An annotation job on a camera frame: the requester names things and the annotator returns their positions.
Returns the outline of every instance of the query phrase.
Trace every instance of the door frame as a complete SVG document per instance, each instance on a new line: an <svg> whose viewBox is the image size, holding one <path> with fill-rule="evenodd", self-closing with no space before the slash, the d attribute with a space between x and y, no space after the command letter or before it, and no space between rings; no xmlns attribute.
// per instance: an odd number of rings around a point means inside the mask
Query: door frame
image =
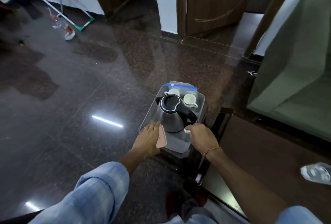
<svg viewBox="0 0 331 224"><path fill-rule="evenodd" d="M251 58L253 56L253 52L256 49L260 39L270 27L273 19L275 18L276 14L278 13L280 7L284 3L285 0L271 0L265 14L263 15L258 27L256 28L252 39L246 50L244 51L243 57Z"/></svg>
<svg viewBox="0 0 331 224"><path fill-rule="evenodd" d="M177 0L177 33L178 40L186 36L187 0Z"/></svg>

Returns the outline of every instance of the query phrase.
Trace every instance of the polished granite floor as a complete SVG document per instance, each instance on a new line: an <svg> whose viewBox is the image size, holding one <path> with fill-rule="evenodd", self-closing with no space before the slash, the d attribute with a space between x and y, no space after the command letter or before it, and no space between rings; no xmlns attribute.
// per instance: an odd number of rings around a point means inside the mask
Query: polished granite floor
<svg viewBox="0 0 331 224"><path fill-rule="evenodd" d="M124 155L170 80L191 83L205 95L209 126L222 106L254 117L246 109L254 81L247 71L259 65L242 60L230 44L212 51L200 41L160 38L153 2L142 9L132 4L109 22L97 19L71 41L56 33L39 2L37 19L21 8L0 21L0 220L57 203L80 175ZM182 178L148 160L130 180L115 223L165 221L166 195Z"/></svg>

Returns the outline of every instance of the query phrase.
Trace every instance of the right hand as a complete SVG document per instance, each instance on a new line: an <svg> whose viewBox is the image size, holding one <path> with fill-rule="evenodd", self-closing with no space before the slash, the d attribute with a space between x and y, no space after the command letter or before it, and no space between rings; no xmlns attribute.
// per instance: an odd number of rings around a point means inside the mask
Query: right hand
<svg viewBox="0 0 331 224"><path fill-rule="evenodd" d="M191 143L196 150L204 154L211 148L219 147L217 139L212 131L205 125L195 123L194 125L188 125L186 130L190 130Z"/></svg>

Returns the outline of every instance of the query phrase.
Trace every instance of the black kettle handle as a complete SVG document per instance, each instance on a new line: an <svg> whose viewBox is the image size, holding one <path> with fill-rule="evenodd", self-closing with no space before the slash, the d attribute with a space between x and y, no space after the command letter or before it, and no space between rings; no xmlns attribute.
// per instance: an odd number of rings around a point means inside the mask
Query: black kettle handle
<svg viewBox="0 0 331 224"><path fill-rule="evenodd" d="M189 108L187 108L183 103L177 105L176 112L183 119L184 125L192 125L197 121L197 116Z"/></svg>

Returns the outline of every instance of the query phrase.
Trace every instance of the hand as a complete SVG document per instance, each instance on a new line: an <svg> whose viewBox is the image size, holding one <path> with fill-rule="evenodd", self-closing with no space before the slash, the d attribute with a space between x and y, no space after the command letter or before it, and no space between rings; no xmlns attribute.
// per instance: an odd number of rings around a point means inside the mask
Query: hand
<svg viewBox="0 0 331 224"><path fill-rule="evenodd" d="M132 150L142 153L144 158L152 157L160 153L160 149L156 148L156 142L159 138L159 127L161 122L147 125L141 133L137 136Z"/></svg>
<svg viewBox="0 0 331 224"><path fill-rule="evenodd" d="M211 148L219 147L212 131L203 124L195 123L194 125L185 127L185 129L191 131L191 143L202 154Z"/></svg>

